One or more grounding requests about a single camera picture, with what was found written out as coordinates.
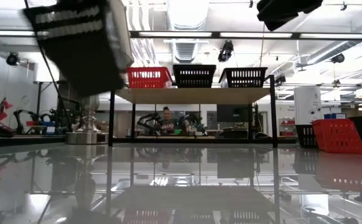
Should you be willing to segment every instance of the monitor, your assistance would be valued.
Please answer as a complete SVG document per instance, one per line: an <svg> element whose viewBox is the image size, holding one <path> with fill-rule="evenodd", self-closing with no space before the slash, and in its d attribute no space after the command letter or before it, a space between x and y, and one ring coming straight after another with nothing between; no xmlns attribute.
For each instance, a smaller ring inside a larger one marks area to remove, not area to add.
<svg viewBox="0 0 362 224"><path fill-rule="evenodd" d="M217 105L217 122L248 122L248 106Z"/></svg>

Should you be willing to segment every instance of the black cable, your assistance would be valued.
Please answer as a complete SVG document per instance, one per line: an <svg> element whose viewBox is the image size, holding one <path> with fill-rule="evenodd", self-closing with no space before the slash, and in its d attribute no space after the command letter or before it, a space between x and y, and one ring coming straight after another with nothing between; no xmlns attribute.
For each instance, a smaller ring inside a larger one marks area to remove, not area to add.
<svg viewBox="0 0 362 224"><path fill-rule="evenodd" d="M27 9L29 9L29 4L27 3L27 0L24 0L25 2L25 6ZM37 31L36 30L33 30L34 32L34 35L36 36L36 39L37 39ZM69 117L68 117L68 113L67 113L67 110L66 110L66 107L65 107L65 103L63 102L63 98L62 98L62 95L61 93L59 92L59 89L58 89L58 86L57 86L57 83L54 79L54 76L52 75L52 72L51 72L51 69L50 69L50 65L49 65L49 62L47 61L47 58L44 54L44 49L43 47L40 45L39 41L37 41L37 46L39 47L39 50L40 50L40 53L43 57L43 60L44 60L44 63L45 65L47 66L48 70L49 70L49 73L50 73L50 76L51 76L51 79L52 79L52 83L54 84L54 87L55 87L55 90L57 91L57 94L58 94L58 100L59 100L59 103L61 104L62 108L63 108L63 112L65 113L65 117L67 119L67 123L68 123L68 130L69 131L72 131L72 125L70 123L70 120L69 120Z"/></svg>

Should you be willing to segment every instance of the box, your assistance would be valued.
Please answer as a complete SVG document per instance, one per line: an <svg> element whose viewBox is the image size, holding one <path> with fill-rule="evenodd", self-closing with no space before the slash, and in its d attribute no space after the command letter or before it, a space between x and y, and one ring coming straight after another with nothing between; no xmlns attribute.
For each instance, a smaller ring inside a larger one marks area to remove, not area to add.
<svg viewBox="0 0 362 224"><path fill-rule="evenodd" d="M325 119L347 119L347 115L344 113L332 113L323 115Z"/></svg>

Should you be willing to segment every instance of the person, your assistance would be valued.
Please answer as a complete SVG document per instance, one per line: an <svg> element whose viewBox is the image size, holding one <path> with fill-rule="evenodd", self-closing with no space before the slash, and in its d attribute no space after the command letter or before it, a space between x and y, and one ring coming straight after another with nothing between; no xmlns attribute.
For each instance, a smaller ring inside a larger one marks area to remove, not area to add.
<svg viewBox="0 0 362 224"><path fill-rule="evenodd" d="M170 109L165 106L163 108L163 124L160 127L161 134L173 134L174 130L177 128L177 120L172 119Z"/></svg>

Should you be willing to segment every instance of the wooden shelf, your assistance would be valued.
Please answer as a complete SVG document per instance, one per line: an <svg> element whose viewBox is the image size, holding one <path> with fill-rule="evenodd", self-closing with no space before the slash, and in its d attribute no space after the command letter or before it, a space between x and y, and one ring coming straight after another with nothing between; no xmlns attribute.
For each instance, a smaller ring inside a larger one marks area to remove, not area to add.
<svg viewBox="0 0 362 224"><path fill-rule="evenodd" d="M268 94L269 88L135 88L116 92L134 104L250 104Z"/></svg>

